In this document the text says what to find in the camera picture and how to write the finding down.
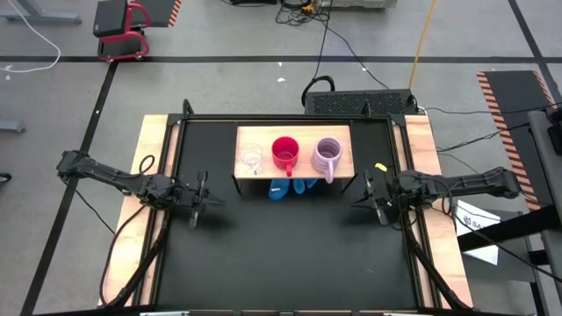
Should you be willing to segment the wooden shelf with black legs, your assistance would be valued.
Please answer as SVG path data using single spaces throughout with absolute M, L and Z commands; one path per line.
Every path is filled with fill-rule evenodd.
M 279 137 L 289 136 L 299 143 L 299 159 L 292 172 L 297 179 L 324 177 L 311 163 L 313 149 L 323 138 L 335 138 L 342 144 L 342 158 L 335 171 L 335 178 L 351 178 L 355 175 L 350 129 L 348 126 L 239 126 L 236 134 L 234 177 L 238 180 L 270 180 L 285 178 L 272 160 L 271 146 Z M 242 163 L 240 148 L 244 143 L 256 143 L 262 147 L 261 170 L 254 176 Z

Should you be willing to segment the red mug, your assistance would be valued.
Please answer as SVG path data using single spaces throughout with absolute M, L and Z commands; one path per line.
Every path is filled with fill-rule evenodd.
M 299 143 L 292 137 L 282 136 L 274 140 L 271 146 L 274 165 L 292 177 L 292 172 L 299 159 Z

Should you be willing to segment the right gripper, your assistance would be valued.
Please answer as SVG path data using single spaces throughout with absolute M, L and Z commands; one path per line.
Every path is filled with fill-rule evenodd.
M 387 213 L 392 210 L 393 198 L 389 192 L 388 172 L 365 169 L 365 196 L 352 202 L 351 207 L 369 209 L 374 212 L 382 226 L 390 223 Z

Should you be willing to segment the small clear glass mug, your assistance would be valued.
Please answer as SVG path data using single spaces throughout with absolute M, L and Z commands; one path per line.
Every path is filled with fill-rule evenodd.
M 261 170 L 261 161 L 263 158 L 262 147 L 256 143 L 244 143 L 240 148 L 240 157 L 242 163 L 256 176 Z

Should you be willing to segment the wooden table side board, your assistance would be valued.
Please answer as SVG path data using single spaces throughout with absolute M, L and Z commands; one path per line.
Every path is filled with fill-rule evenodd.
M 166 115 L 144 117 L 137 142 L 132 171 L 136 171 L 147 155 L 155 157 L 155 165 L 148 172 L 162 172 L 169 176 L 173 169 L 179 125 L 168 125 Z M 162 228 L 164 212 L 142 207 L 138 198 L 125 197 L 120 209 L 119 236 L 112 242 L 107 269 L 100 285 L 100 300 L 110 302 L 140 265 L 157 240 Z
M 442 173 L 428 117 L 406 116 L 404 126 L 394 127 L 394 136 L 402 170 L 414 169 L 431 175 Z M 438 272 L 459 299 L 471 306 L 472 297 L 453 220 L 443 213 L 439 201 L 421 216 L 412 214 L 410 218 L 416 220 L 412 227 L 415 238 L 426 244 L 425 251 Z

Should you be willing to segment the grey and black furniture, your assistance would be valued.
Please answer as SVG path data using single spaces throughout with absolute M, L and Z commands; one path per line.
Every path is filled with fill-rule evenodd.
M 536 211 L 464 234 L 458 238 L 463 251 L 495 245 L 538 233 L 544 248 L 528 253 L 529 266 L 548 266 L 562 305 L 562 108 L 531 111 L 530 133 L 552 202 Z

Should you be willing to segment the black computer case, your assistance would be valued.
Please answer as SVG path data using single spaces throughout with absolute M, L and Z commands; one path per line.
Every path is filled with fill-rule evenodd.
M 307 92 L 302 99 L 306 114 L 364 114 L 369 106 L 373 115 L 418 113 L 417 100 L 410 90 L 342 90 Z

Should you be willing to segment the red and black stool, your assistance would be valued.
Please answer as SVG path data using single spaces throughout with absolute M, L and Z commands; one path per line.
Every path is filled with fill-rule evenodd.
M 93 35 L 98 39 L 97 55 L 103 61 L 140 60 L 150 46 L 144 30 L 151 18 L 142 4 L 128 0 L 97 3 Z

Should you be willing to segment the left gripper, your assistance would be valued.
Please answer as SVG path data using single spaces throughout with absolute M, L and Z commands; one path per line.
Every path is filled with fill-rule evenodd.
M 197 177 L 197 187 L 191 188 L 188 183 L 179 184 L 175 189 L 176 201 L 173 206 L 174 212 L 182 216 L 189 216 L 189 228 L 195 229 L 198 216 L 205 210 L 220 209 L 225 206 L 224 200 L 211 193 L 206 195 L 210 202 L 205 202 L 205 183 L 208 172 L 200 170 Z

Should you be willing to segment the white paper sign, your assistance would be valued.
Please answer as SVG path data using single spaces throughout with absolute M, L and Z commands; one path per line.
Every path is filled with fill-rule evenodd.
M 468 234 L 481 228 L 495 225 L 501 222 L 501 218 L 491 212 L 479 209 L 462 200 L 458 200 L 455 208 L 455 225 L 457 237 Z M 497 246 L 486 246 L 470 251 L 462 251 L 472 258 L 487 262 L 492 265 L 498 264 L 499 249 Z

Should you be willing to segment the grey table leg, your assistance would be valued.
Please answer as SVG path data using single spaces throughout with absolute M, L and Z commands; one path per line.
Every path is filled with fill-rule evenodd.
M 5 18 L 9 22 L 61 22 L 80 25 L 81 17 L 76 13 L 47 11 L 42 9 L 35 0 L 8 0 L 11 10 L 0 10 L 0 18 Z

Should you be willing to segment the large orange-striped black ramp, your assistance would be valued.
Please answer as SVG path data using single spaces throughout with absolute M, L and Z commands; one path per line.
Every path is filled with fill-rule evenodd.
M 477 79 L 528 208 L 535 211 L 550 205 L 552 197 L 528 113 L 555 109 L 558 104 L 532 70 L 480 71 Z

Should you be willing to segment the small orange-striped black ramp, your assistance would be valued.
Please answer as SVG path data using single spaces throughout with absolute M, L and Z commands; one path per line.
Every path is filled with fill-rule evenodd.
M 146 9 L 152 27 L 171 28 L 179 15 L 183 0 L 138 0 Z

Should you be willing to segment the blue cloth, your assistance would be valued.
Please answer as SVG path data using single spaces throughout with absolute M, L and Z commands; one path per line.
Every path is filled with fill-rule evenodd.
M 317 183 L 317 179 L 273 179 L 270 182 L 268 196 L 270 200 L 280 200 L 286 196 L 290 188 L 293 188 L 298 195 L 302 195 L 306 190 L 312 189 Z

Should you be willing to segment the large lilac ribbed mug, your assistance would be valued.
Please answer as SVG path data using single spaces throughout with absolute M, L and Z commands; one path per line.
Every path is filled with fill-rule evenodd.
M 327 183 L 332 183 L 335 179 L 335 171 L 341 157 L 341 142 L 335 138 L 327 137 L 316 143 L 311 163 L 316 171 L 324 175 Z

